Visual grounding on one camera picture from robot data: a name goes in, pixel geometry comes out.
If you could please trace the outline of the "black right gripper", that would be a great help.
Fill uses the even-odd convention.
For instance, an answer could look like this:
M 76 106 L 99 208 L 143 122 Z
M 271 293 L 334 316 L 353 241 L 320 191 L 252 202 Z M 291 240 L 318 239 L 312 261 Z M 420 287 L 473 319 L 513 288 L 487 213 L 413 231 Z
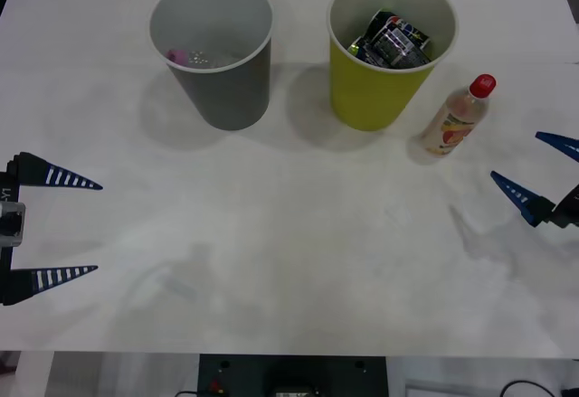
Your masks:
M 575 162 L 579 161 L 579 140 L 553 133 L 536 132 L 535 137 L 557 149 Z M 496 171 L 490 172 L 498 188 L 520 211 L 523 219 L 532 227 L 542 222 L 551 222 L 559 228 L 579 223 L 579 185 L 577 185 L 556 207 L 544 196 L 535 194 L 512 182 Z

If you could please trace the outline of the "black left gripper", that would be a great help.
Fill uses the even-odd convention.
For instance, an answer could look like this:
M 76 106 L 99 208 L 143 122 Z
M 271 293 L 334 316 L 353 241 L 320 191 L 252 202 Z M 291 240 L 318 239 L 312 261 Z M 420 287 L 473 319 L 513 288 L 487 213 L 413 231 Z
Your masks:
M 54 165 L 31 153 L 21 152 L 1 173 L 1 271 L 11 266 L 16 236 L 21 230 L 21 217 L 16 214 L 19 184 L 34 187 L 59 187 L 102 190 L 89 178 Z M 7 288 L 1 296 L 3 306 L 12 306 L 49 289 L 97 270 L 95 265 L 44 269 L 12 269 L 8 273 Z

